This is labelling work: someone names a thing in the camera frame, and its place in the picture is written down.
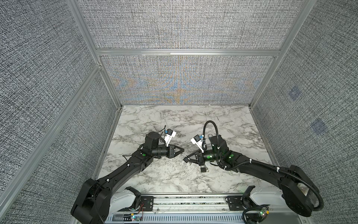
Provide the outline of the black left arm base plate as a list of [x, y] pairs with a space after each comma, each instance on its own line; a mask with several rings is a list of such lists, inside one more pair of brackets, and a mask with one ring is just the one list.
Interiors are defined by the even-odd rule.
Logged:
[[139, 211], [153, 211], [154, 197], [144, 196], [140, 199], [135, 199], [134, 204], [129, 208], [124, 208], [121, 211], [125, 212], [139, 212]]

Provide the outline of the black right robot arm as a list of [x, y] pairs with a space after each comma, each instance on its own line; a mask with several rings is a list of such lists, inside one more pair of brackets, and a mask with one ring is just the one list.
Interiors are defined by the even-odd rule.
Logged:
[[209, 140], [211, 149], [205, 145], [203, 136], [192, 138], [192, 143], [199, 149], [186, 156], [184, 162], [197, 164], [205, 172], [205, 163], [216, 161], [216, 165], [225, 171], [244, 173], [264, 180], [280, 189], [285, 204], [301, 216], [310, 217], [313, 211], [323, 209], [324, 201], [319, 189], [300, 167], [280, 167], [253, 160], [230, 150], [220, 135], [210, 137]]

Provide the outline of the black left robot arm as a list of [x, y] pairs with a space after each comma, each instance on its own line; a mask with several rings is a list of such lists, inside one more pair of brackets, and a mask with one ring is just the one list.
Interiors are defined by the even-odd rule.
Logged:
[[82, 185], [71, 215], [82, 224], [103, 224], [114, 212], [125, 208], [136, 209], [141, 193], [127, 187], [119, 197], [114, 197], [117, 190], [133, 176], [144, 171], [155, 158], [174, 158], [184, 151], [184, 148], [165, 141], [159, 133], [148, 133], [144, 143], [125, 164], [100, 179], [90, 178]]

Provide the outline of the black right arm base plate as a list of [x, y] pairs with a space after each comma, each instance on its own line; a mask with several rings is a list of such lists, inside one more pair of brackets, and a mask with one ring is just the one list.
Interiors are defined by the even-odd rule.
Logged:
[[244, 211], [251, 208], [254, 208], [255, 211], [259, 210], [259, 205], [249, 196], [227, 196], [225, 197], [225, 201], [230, 211]]

